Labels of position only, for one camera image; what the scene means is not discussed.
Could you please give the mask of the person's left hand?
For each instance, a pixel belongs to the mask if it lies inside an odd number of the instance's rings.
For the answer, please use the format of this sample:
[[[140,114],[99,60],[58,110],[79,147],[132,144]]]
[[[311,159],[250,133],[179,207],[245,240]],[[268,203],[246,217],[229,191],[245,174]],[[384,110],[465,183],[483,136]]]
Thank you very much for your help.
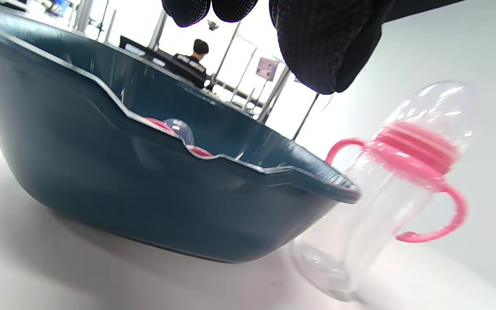
[[[269,39],[298,81],[319,94],[344,92],[369,61],[384,23],[455,4],[454,0],[269,0],[269,20],[256,0],[164,0],[166,14],[186,28],[212,10],[239,23],[249,38]]]

